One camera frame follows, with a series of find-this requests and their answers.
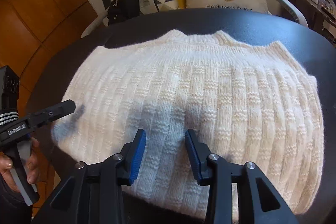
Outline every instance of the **textured knit pattern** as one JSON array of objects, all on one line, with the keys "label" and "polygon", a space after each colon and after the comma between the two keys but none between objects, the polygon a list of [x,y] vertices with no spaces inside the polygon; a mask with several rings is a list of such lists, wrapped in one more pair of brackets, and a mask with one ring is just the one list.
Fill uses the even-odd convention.
[{"label": "textured knit pattern", "polygon": [[172,30],[141,44],[97,47],[63,99],[77,109],[56,122],[53,138],[76,160],[101,162],[138,128],[146,130],[138,179],[124,190],[155,205],[205,217],[209,188],[193,179],[184,147],[188,128],[226,160],[256,162],[294,213],[309,208],[319,187],[323,119],[316,79],[280,42],[253,47],[222,31]]}]

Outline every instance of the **bag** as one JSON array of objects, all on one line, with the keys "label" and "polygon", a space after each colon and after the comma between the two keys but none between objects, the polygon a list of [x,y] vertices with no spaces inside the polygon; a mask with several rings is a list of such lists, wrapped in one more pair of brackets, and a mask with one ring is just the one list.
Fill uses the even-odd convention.
[{"label": "bag", "polygon": [[108,10],[109,25],[140,15],[139,0],[112,0]]}]

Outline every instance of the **table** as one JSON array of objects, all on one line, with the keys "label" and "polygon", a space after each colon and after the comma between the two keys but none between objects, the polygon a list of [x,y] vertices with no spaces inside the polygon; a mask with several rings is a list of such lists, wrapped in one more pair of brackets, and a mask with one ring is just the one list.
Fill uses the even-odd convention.
[{"label": "table", "polygon": [[322,11],[321,7],[317,5],[312,0],[289,0],[295,7],[297,7],[300,12],[304,15],[307,20],[310,29],[323,35],[323,21],[325,20],[330,25],[336,28],[336,22],[331,19],[325,12]]},{"label": "table", "polygon": [[[309,211],[298,216],[298,219],[305,224],[323,223],[333,209],[336,198],[336,51],[324,37],[293,21],[243,10],[183,9],[144,15],[99,29],[50,60],[31,94],[27,111],[34,112],[60,102],[77,68],[96,46],[116,48],[140,43],[157,38],[171,29],[185,34],[211,34],[223,30],[251,45],[267,45],[280,40],[308,73],[315,75],[324,116],[325,164],[316,199]],[[75,160],[53,145],[50,127],[40,128],[36,136],[41,141],[41,150],[51,160],[56,172],[61,178],[65,177]],[[142,223],[197,223],[133,197],[126,197],[124,202],[126,213],[136,214]]]}]

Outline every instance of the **white knit sweater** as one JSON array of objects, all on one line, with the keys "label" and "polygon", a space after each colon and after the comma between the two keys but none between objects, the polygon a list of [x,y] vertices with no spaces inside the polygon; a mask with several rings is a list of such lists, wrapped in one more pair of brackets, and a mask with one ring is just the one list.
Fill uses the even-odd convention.
[{"label": "white knit sweater", "polygon": [[323,119],[316,79],[280,42],[253,47],[222,31],[172,30],[141,44],[97,47],[63,99],[77,109],[56,122],[53,138],[76,160],[101,162],[138,128],[146,130],[138,179],[124,190],[158,206],[205,217],[209,188],[193,179],[184,148],[188,128],[226,160],[256,162],[294,213],[309,208],[319,187]]}]

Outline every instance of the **dark sleeve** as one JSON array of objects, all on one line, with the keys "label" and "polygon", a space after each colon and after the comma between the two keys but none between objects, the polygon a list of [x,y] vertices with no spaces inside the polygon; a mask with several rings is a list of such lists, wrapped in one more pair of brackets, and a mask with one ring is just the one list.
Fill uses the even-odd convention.
[{"label": "dark sleeve", "polygon": [[20,193],[14,192],[0,175],[0,224],[28,224],[33,206],[27,206]]}]

